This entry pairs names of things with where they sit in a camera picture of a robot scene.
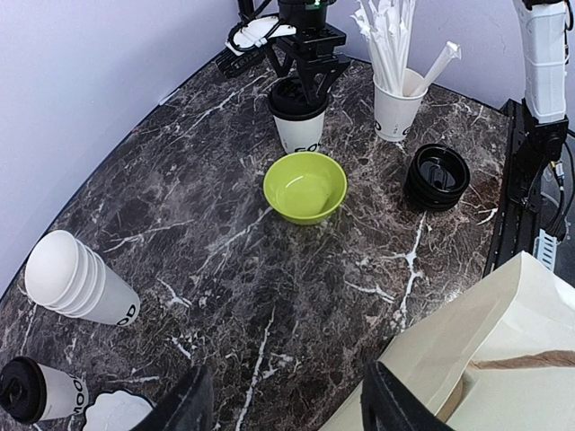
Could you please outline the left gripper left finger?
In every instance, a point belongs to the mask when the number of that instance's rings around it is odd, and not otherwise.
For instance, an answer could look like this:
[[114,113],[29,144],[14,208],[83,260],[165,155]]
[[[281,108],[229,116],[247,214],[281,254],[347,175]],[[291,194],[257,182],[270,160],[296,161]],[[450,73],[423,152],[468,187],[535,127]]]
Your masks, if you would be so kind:
[[214,426],[214,389],[206,365],[193,366],[134,431],[207,430]]

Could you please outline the white paper cup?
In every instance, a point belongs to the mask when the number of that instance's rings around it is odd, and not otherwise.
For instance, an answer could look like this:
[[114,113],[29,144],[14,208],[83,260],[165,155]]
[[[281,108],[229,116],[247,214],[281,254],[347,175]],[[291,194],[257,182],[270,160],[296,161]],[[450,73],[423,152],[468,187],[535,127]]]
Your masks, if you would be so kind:
[[323,136],[324,113],[306,120],[288,120],[274,116],[279,140],[287,154],[319,152]]
[[71,374],[39,364],[46,387],[40,421],[81,414],[89,403],[86,383]]

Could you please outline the stack of white paper cups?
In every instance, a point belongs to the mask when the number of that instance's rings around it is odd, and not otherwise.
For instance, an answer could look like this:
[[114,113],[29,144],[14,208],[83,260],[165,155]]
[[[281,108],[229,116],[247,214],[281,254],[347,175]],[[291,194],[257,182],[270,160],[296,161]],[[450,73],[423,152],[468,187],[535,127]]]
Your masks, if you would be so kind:
[[64,230],[48,233],[36,244],[24,284],[36,304],[72,319],[126,327],[140,312],[136,291]]

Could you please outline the black plastic cup lid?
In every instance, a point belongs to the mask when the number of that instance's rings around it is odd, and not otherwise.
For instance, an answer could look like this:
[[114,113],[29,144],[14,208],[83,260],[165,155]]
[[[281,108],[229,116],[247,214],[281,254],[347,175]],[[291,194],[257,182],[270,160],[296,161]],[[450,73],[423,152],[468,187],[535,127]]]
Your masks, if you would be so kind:
[[30,425],[40,421],[47,404],[47,385],[40,366],[17,356],[1,370],[1,407],[14,420]]

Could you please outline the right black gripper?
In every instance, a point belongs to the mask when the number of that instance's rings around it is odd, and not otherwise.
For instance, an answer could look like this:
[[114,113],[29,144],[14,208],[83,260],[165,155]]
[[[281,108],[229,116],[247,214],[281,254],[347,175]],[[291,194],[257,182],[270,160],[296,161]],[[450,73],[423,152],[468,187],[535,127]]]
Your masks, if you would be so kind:
[[[322,103],[350,58],[335,52],[346,34],[327,23],[328,7],[335,1],[278,1],[280,20],[296,29],[291,36],[264,47],[277,77],[299,76],[307,103]],[[279,61],[277,51],[284,54]]]

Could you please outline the beige paper bag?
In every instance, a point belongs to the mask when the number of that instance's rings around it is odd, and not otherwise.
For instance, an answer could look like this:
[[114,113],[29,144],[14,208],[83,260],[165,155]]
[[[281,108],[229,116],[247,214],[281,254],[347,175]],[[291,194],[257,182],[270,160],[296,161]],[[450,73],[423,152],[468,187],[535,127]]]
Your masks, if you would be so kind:
[[[520,253],[377,361],[452,430],[571,430],[574,289]],[[326,429],[364,430],[361,392],[362,383]]]

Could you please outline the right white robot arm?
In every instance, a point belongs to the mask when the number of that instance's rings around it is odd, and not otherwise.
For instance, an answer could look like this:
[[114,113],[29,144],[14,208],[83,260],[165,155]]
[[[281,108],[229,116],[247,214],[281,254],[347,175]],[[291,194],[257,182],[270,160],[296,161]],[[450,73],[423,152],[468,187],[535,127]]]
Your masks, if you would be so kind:
[[[293,64],[303,85],[306,106],[323,102],[332,82],[347,67],[334,47],[346,36],[329,26],[327,1],[281,1],[279,13],[255,16],[256,48],[272,43],[284,51],[279,63],[268,54],[276,72],[284,76]],[[522,101],[524,140],[513,154],[509,185],[525,189],[541,177],[548,163],[559,160],[568,135],[564,94],[569,59],[567,33],[573,16],[567,1],[516,1],[525,59],[526,89]],[[352,19],[367,43],[376,87],[376,132],[388,142],[400,142],[410,128],[420,101],[448,64],[461,56],[449,41],[426,75],[407,67],[416,4],[413,1],[362,1]]]

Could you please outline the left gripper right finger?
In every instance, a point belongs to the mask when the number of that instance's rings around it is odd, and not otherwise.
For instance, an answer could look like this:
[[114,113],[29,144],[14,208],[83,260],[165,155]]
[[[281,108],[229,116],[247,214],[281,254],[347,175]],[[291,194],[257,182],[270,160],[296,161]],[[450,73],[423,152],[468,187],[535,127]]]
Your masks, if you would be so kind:
[[379,361],[364,372],[361,413],[364,430],[452,431]]

